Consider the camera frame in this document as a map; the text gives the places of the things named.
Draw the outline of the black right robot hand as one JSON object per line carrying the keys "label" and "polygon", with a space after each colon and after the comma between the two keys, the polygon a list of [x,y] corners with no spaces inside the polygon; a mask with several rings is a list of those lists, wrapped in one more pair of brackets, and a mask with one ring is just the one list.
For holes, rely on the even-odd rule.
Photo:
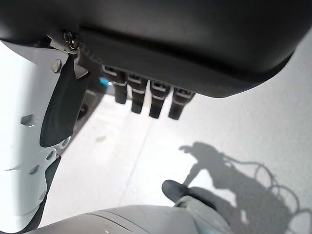
{"label": "black right robot hand", "polygon": [[311,29],[309,0],[3,0],[0,3],[0,231],[40,224],[90,80],[109,78],[133,111],[151,83],[225,98],[279,73]]}

